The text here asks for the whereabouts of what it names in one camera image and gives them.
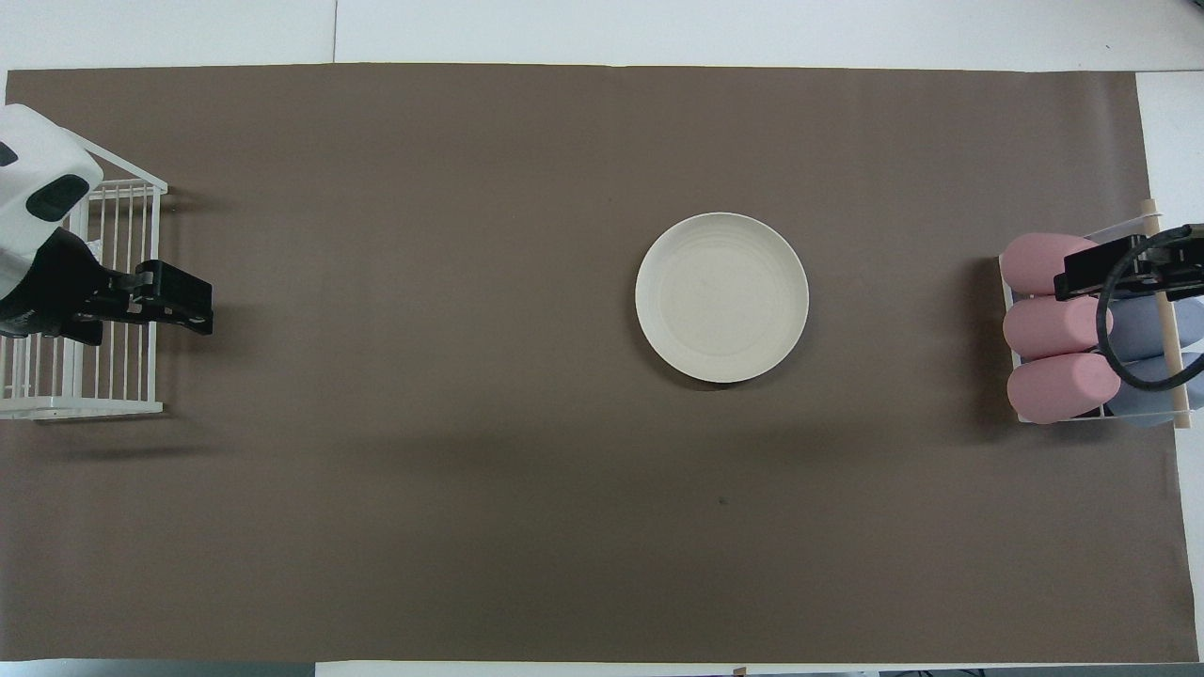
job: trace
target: pink foam roll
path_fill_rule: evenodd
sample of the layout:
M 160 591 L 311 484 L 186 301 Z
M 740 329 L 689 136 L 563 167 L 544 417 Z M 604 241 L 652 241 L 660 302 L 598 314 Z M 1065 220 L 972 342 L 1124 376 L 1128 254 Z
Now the pink foam roll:
M 1055 423 L 1112 399 L 1121 378 L 1096 353 L 1055 355 L 1020 365 L 1008 377 L 1008 400 L 1033 423 Z
M 1026 360 L 1081 353 L 1098 343 L 1096 337 L 1096 299 L 1079 296 L 1058 301 L 1037 296 L 1016 301 L 1003 318 L 1003 337 Z M 1112 313 L 1108 312 L 1108 330 Z
M 1003 281 L 1017 294 L 1052 294 L 1054 276 L 1066 270 L 1062 259 L 1094 246 L 1091 240 L 1076 235 L 1057 232 L 1021 235 L 1003 251 L 999 260 Z

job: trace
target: plate rim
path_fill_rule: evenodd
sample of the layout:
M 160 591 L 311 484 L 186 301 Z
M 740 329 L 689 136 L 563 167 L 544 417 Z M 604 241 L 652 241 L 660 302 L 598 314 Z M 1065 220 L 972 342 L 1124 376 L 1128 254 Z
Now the plate rim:
M 661 246 L 662 241 L 665 241 L 667 237 L 671 237 L 673 235 L 673 232 L 677 231 L 678 229 L 689 228 L 689 225 L 691 224 L 691 222 L 697 222 L 700 219 L 706 219 L 706 218 L 710 218 L 710 217 L 734 217 L 736 219 L 748 222 L 750 225 L 755 224 L 756 226 L 760 226 L 760 229 L 763 229 L 763 231 L 767 231 L 767 232 L 772 234 L 773 237 L 777 239 L 777 242 L 779 242 L 781 246 L 785 247 L 785 249 L 787 252 L 790 252 L 790 255 L 791 255 L 790 260 L 792 260 L 793 264 L 797 266 L 798 275 L 802 277 L 802 282 L 803 282 L 803 284 L 802 284 L 802 300 L 803 300 L 803 305 L 804 305 L 803 317 L 802 317 L 802 320 L 798 324 L 798 331 L 797 331 L 797 334 L 795 334 L 795 336 L 790 341 L 789 347 L 786 347 L 786 349 L 783 352 L 783 354 L 779 355 L 775 360 L 773 360 L 772 364 L 769 364 L 765 369 L 761 369 L 756 373 L 752 373 L 752 375 L 749 375 L 749 376 L 742 376 L 740 378 L 715 378 L 714 376 L 700 375 L 700 373 L 695 372 L 694 370 L 686 369 L 686 367 L 681 366 L 680 364 L 674 363 L 674 360 L 669 359 L 669 357 L 665 355 L 665 353 L 661 352 L 661 349 L 656 346 L 656 343 L 648 335 L 648 329 L 647 329 L 647 326 L 644 324 L 644 312 L 645 312 L 645 310 L 641 305 L 641 302 L 639 302 L 639 290 L 642 289 L 642 287 L 644 284 L 648 283 L 647 282 L 647 271 L 648 271 L 648 258 L 649 258 L 649 255 L 651 255 L 651 253 L 654 251 L 656 251 L 657 246 Z M 696 378 L 698 381 L 704 381 L 704 382 L 708 382 L 708 383 L 739 383 L 739 382 L 743 382 L 743 381 L 749 381 L 749 379 L 756 378 L 756 377 L 761 376 L 762 373 L 766 373 L 771 369 L 778 366 L 779 364 L 781 364 L 781 361 L 784 359 L 786 359 L 787 355 L 790 355 L 790 353 L 795 349 L 795 347 L 798 346 L 798 340 L 802 338 L 803 329 L 807 326 L 807 320 L 810 318 L 810 296 L 811 296 L 811 288 L 810 288 L 810 281 L 807 277 L 807 269 L 803 267 L 803 261 L 798 258 L 798 252 L 795 251 L 795 248 L 790 245 L 790 242 L 780 232 L 778 232 L 777 230 L 774 230 L 772 226 L 769 226 L 769 224 L 762 222 L 761 219 L 750 217 L 748 214 L 740 214 L 740 213 L 736 213 L 736 212 L 703 212 L 703 213 L 694 214 L 691 217 L 686 217 L 686 218 L 679 220 L 678 223 L 673 224 L 672 226 L 669 226 L 668 229 L 666 229 L 663 232 L 661 232 L 656 237 L 656 240 L 653 241 L 651 246 L 648 247 L 648 251 L 644 252 L 644 257 L 639 261 L 639 270 L 636 272 L 636 285 L 635 285 L 635 290 L 633 290 L 633 294 L 632 294 L 632 301 L 635 302 L 635 306 L 636 306 L 636 320 L 639 323 L 639 330 L 644 335 L 644 340 L 648 342 L 649 346 L 651 346 L 651 348 L 656 353 L 656 355 L 660 357 L 662 360 L 665 360 L 666 364 L 668 364 L 673 369 L 680 371 L 681 373 L 685 373 L 686 376 L 689 376 L 691 378 Z

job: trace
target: wire rack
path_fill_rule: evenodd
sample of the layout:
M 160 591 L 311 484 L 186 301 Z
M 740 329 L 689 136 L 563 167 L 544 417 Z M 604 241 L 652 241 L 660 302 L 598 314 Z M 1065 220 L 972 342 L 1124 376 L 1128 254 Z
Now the wire rack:
M 132 272 L 159 254 L 159 211 L 167 186 L 87 140 L 94 154 L 135 175 L 101 182 L 63 228 L 78 235 L 105 267 Z M 105 342 L 84 346 L 41 335 L 0 337 L 0 419 L 147 414 L 155 399 L 154 323 L 105 323 Z
M 1141 202 L 1141 216 L 1132 218 L 1129 220 L 1111 225 L 1103 230 L 1097 230 L 1096 232 L 1090 232 L 1084 235 L 1087 240 L 1092 242 L 1103 243 L 1115 240 L 1117 237 L 1123 237 L 1125 235 L 1132 234 L 1144 234 L 1152 235 L 1159 230 L 1158 217 L 1162 212 L 1157 211 L 1157 205 L 1153 200 L 1144 200 Z M 1003 285 L 1003 305 L 1004 311 L 1010 311 L 1011 306 L 1021 300 L 1026 299 L 1021 294 L 1013 292 L 1011 287 L 1008 285 L 1007 281 L 1003 279 L 1003 273 L 1001 269 L 999 275 L 1001 283 Z M 1179 330 L 1175 324 L 1175 311 L 1174 306 L 1167 301 L 1164 294 L 1158 294 L 1156 302 L 1158 304 L 1158 311 L 1162 317 L 1162 338 L 1163 349 L 1168 361 L 1168 373 L 1175 373 L 1184 369 L 1182 364 L 1182 351 L 1179 347 Z M 1026 360 L 1022 359 L 1015 351 L 1011 353 L 1011 369 L 1016 370 Z M 1108 411 L 1105 407 L 1100 406 L 1090 412 L 1085 412 L 1074 418 L 1067 420 L 1099 420 L 1103 418 L 1145 418 L 1152 416 L 1165 416 L 1174 414 L 1175 428 L 1191 428 L 1191 408 L 1187 402 L 1187 387 L 1180 385 L 1171 392 L 1174 408 L 1164 412 L 1150 412 L 1140 414 L 1127 414 L 1117 416 Z M 1021 423 L 1032 423 L 1022 416 L 1016 417 Z

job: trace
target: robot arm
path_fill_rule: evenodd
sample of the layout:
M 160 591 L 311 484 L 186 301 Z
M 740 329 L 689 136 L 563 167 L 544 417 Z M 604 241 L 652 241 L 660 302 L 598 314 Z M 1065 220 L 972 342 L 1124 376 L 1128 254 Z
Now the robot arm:
M 212 334 L 207 282 L 159 260 L 132 273 L 108 270 L 59 228 L 102 176 L 61 128 L 25 106 L 0 107 L 0 334 L 99 346 L 106 319 Z
M 1179 373 L 1159 381 L 1145 381 L 1133 375 L 1117 358 L 1108 337 L 1108 304 L 1115 299 L 1145 296 L 1165 292 L 1176 301 L 1204 294 L 1204 224 L 1187 224 L 1157 235 L 1129 235 L 1070 254 L 1066 270 L 1054 277 L 1055 296 L 1060 301 L 1094 294 L 1096 337 L 1099 353 L 1112 371 L 1129 385 L 1146 392 L 1169 390 L 1204 373 L 1204 357 Z

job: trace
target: brown table covering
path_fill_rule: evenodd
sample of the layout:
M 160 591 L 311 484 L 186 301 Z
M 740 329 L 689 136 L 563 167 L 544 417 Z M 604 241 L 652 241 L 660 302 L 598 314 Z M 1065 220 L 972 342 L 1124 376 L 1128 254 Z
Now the brown table covering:
M 171 183 L 158 418 L 0 422 L 0 658 L 1194 660 L 1169 426 L 1032 426 L 993 257 L 1147 196 L 1129 73 L 13 72 Z M 732 211 L 811 284 L 728 388 L 635 273 Z

